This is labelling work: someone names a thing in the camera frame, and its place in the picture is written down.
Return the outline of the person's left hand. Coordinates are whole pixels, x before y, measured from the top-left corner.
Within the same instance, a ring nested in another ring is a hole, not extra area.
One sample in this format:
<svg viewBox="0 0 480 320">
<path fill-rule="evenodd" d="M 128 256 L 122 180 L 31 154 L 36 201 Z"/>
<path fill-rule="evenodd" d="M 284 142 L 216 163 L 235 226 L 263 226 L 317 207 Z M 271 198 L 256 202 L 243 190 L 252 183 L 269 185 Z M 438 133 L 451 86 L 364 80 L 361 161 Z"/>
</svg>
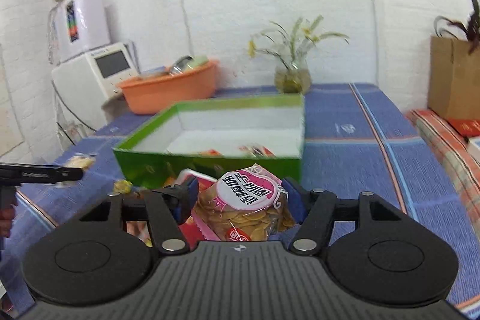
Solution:
<svg viewBox="0 0 480 320">
<path fill-rule="evenodd" d="M 16 216 L 16 205 L 9 205 L 0 210 L 0 235 L 1 238 L 8 238 L 11 234 L 13 220 Z"/>
</svg>

